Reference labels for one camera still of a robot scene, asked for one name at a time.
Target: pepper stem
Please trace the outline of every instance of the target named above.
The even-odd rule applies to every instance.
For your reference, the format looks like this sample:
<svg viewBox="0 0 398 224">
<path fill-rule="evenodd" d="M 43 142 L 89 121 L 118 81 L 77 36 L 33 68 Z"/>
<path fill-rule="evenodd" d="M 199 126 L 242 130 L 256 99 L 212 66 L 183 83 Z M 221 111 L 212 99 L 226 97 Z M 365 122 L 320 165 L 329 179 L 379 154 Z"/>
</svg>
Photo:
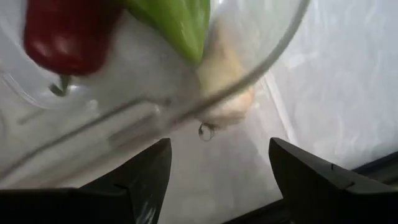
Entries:
<svg viewBox="0 0 398 224">
<path fill-rule="evenodd" d="M 56 84 L 50 85 L 50 91 L 54 93 L 54 95 L 59 97 L 65 97 L 68 95 L 68 86 L 71 81 L 71 76 L 69 75 L 60 75 L 60 83 L 61 88 L 59 88 Z"/>
</svg>

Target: white surface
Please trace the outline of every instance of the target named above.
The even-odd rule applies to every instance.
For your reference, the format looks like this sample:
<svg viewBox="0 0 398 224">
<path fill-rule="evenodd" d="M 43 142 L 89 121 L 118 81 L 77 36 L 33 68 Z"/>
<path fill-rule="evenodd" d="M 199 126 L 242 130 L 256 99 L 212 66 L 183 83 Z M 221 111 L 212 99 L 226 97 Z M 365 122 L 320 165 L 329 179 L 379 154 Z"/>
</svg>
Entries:
<svg viewBox="0 0 398 224">
<path fill-rule="evenodd" d="M 346 168 L 396 151 L 397 6 L 313 0 L 291 45 L 257 84 L 244 123 L 212 142 L 199 140 L 198 123 L 170 135 L 172 174 L 160 223 L 221 223 L 280 199 L 267 156 L 273 136 Z M 42 182 L 54 170 L 43 158 L 37 161 L 42 174 L 18 185 L 78 187 L 134 154 L 114 155 L 56 182 Z"/>
</svg>

